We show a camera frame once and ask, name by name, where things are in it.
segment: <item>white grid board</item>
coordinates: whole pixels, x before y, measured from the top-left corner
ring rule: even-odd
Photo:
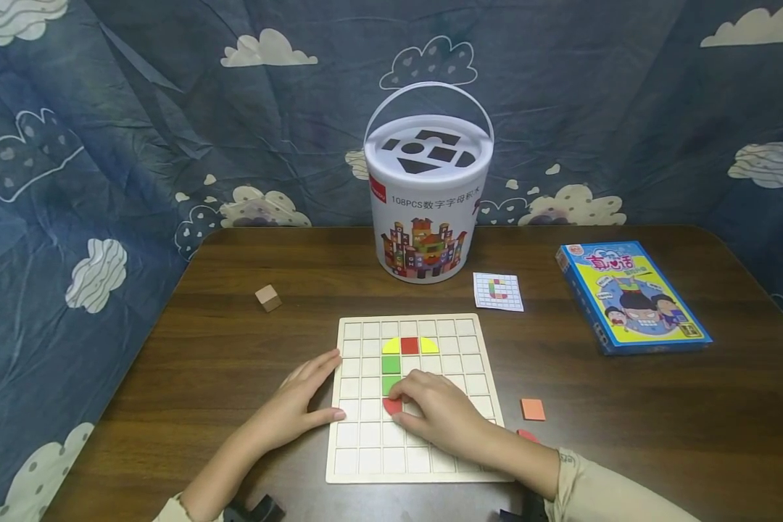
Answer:
[[[505,426],[476,314],[385,315],[340,319],[342,365],[334,376],[333,407],[346,410],[331,424],[328,484],[507,482],[511,478],[447,455],[406,433],[382,406],[382,346],[393,337],[426,337],[439,352],[400,354],[405,377],[418,368],[445,375],[492,423]],[[417,405],[404,411],[420,414]]]

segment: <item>wooden cube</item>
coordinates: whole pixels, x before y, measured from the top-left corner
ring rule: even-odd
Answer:
[[[267,285],[255,292],[255,297],[258,298],[258,302],[264,307],[266,312],[272,312],[276,308],[281,306],[281,299],[278,298],[275,288],[272,285]]]

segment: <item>yellow semicircle tile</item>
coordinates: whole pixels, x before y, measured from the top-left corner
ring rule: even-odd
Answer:
[[[439,345],[435,344],[435,341],[427,339],[426,337],[420,338],[420,353],[437,353],[439,352]]]
[[[386,341],[383,345],[383,353],[400,353],[400,337]]]

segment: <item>child's right hand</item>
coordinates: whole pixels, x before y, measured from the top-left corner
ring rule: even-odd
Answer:
[[[412,370],[391,387],[389,399],[417,402],[423,417],[396,413],[394,421],[464,460],[483,463],[485,447],[505,433],[505,429],[481,417],[467,395],[440,375]]]

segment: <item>orange square tile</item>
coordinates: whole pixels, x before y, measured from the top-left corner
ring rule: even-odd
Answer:
[[[545,420],[543,402],[539,399],[522,399],[522,416],[525,420]]]

